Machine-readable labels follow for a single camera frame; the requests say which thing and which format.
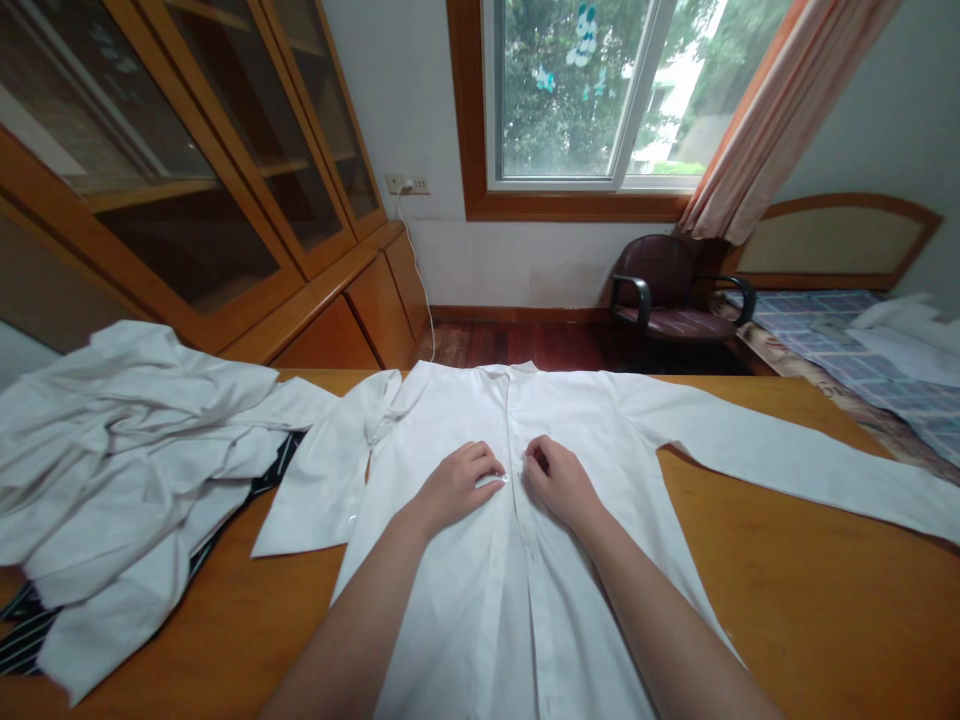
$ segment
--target power cord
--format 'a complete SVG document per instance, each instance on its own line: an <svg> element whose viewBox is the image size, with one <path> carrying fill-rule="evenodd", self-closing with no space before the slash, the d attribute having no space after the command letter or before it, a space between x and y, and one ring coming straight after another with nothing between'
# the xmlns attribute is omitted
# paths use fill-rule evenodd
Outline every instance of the power cord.
<svg viewBox="0 0 960 720"><path fill-rule="evenodd" d="M420 261L417 259L417 248L413 244L413 233L410 232L407 221L403 219L403 209L400 207L400 196L403 195L403 191L412 188L413 182L411 180L407 180L397 190L397 218L403 223L403 229L407 232L407 239L410 241L410 248L413 250L413 268L417 271L417 277L420 278L420 285L423 287L423 297L427 301L427 317L430 318L430 339L433 343L433 351L430 353L430 362L433 362L434 358L437 356L437 333L433 328L433 312L430 310L430 298L427 296L426 283L423 282L423 275L420 274Z"/></svg>

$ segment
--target blue cartoon sticker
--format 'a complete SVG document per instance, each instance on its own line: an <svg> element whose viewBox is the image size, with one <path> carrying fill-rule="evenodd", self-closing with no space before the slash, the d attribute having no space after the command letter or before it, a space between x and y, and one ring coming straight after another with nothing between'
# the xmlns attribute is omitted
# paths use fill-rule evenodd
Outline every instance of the blue cartoon sticker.
<svg viewBox="0 0 960 720"><path fill-rule="evenodd" d="M597 9L587 4L580 5L580 17L577 19L577 42L567 53L567 65L584 67L597 49Z"/></svg>
<svg viewBox="0 0 960 720"><path fill-rule="evenodd" d="M603 95L604 91L607 89L607 69L600 68L600 79L597 81L597 84L593 86L593 94L597 97Z"/></svg>
<svg viewBox="0 0 960 720"><path fill-rule="evenodd" d="M553 89L557 86L557 83L553 79L553 73L547 73L543 69L543 65L533 71L533 77L537 80L538 90L553 92Z"/></svg>

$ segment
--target shirt sleeve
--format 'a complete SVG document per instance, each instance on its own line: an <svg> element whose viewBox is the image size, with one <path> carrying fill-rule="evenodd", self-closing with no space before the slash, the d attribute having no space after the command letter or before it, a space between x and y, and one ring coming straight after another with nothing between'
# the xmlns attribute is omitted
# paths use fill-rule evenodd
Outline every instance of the shirt sleeve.
<svg viewBox="0 0 960 720"><path fill-rule="evenodd" d="M400 373L371 375L310 429L284 474L252 557L340 545L353 531L370 446L383 433Z"/></svg>
<svg viewBox="0 0 960 720"><path fill-rule="evenodd" d="M696 390L633 376L624 412L659 446L787 495L960 545L960 488L903 463L854 450L816 430Z"/></svg>

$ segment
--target electrical outlet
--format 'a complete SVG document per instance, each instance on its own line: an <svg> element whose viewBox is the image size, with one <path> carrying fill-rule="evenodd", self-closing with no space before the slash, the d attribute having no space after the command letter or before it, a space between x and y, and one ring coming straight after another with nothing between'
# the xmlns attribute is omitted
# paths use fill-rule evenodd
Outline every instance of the electrical outlet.
<svg viewBox="0 0 960 720"><path fill-rule="evenodd" d="M387 192L391 195L396 195L398 192L400 192L400 189L407 184L409 184L410 187L404 190L404 195L430 194L430 185L427 183L426 178L408 177L406 175L391 175L390 173L387 173L385 177L387 180Z"/></svg>

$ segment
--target glass cabinet door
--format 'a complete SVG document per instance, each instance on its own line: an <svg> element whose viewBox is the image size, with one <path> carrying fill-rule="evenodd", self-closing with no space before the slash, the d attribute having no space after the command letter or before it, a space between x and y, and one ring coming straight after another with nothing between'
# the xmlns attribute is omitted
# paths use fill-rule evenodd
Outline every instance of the glass cabinet door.
<svg viewBox="0 0 960 720"><path fill-rule="evenodd" d="M303 284L215 137L188 131L99 0L0 0L0 122L5 188L198 347Z"/></svg>
<svg viewBox="0 0 960 720"><path fill-rule="evenodd" d="M309 116L318 126L324 151L361 239L386 221L380 194L356 128L336 51L327 41L319 0L259 1Z"/></svg>
<svg viewBox="0 0 960 720"><path fill-rule="evenodd" d="M325 270L356 240L279 51L261 37L258 21L270 31L259 8L140 4L294 259L308 278Z"/></svg>

